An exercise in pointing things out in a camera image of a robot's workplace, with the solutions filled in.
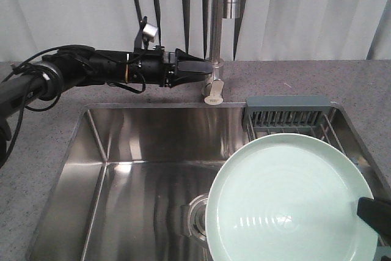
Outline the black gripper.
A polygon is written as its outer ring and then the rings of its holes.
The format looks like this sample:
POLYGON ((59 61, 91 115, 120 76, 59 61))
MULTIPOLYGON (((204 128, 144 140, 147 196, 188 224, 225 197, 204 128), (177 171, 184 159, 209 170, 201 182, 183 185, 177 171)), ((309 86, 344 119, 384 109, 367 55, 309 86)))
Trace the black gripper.
POLYGON ((134 49, 129 57, 127 82, 175 87, 203 81, 211 74, 211 63, 176 48, 165 51, 162 46, 153 50, 134 49))

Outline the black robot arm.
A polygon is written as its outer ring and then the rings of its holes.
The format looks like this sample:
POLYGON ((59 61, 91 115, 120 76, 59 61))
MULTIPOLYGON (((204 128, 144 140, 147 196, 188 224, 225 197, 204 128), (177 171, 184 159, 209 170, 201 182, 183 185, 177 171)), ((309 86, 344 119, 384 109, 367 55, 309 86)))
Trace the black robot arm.
POLYGON ((35 111, 30 103, 50 101, 40 108, 54 107, 61 95, 72 87, 108 85, 141 94, 147 85, 175 87, 203 81, 212 65, 182 50, 167 52, 135 48, 132 52, 96 50, 85 45, 64 45, 35 54, 1 81, 1 163, 4 164, 16 143, 24 111, 35 111))

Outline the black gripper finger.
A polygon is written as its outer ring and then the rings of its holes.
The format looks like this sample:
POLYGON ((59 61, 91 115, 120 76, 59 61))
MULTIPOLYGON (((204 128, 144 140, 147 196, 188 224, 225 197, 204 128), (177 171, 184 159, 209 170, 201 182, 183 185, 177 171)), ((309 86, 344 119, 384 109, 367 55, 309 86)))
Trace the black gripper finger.
POLYGON ((357 216, 377 232, 387 244, 390 244, 390 200, 360 197, 357 216))

